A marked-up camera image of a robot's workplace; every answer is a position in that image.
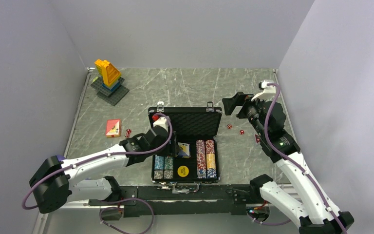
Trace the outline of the blue playing card deck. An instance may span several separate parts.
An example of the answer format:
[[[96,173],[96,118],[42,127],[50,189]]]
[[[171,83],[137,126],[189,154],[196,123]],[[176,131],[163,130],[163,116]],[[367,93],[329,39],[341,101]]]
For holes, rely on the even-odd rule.
[[[190,144],[178,142],[181,152],[179,153],[180,158],[190,158]]]

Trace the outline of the red playing card deck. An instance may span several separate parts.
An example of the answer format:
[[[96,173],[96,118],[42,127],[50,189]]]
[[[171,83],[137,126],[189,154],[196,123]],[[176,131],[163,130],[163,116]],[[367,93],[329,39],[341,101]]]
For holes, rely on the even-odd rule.
[[[120,137],[121,135],[121,120],[120,119],[109,119],[106,124],[107,138]]]

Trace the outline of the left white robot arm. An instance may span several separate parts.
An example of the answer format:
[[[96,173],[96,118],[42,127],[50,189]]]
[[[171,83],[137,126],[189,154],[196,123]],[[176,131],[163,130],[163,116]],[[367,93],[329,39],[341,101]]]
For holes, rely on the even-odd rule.
[[[46,159],[29,181],[42,214],[51,213],[64,204],[95,199],[113,205],[122,199],[122,190],[113,176],[91,179],[95,174],[141,163],[146,158],[165,151],[173,144],[175,133],[160,126],[148,132],[126,138],[118,144],[88,156],[60,160]]]

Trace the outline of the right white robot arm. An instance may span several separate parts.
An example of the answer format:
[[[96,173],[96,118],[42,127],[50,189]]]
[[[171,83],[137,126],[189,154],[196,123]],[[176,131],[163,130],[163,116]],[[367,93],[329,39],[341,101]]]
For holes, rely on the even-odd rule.
[[[354,218],[329,198],[311,173],[300,147],[285,130],[286,115],[281,104],[237,92],[222,99],[229,116],[238,106],[239,119],[247,119],[257,132],[263,152],[286,175],[299,195],[293,198],[266,175],[252,179],[249,196],[254,202],[266,200],[293,222],[301,234],[344,234]]]

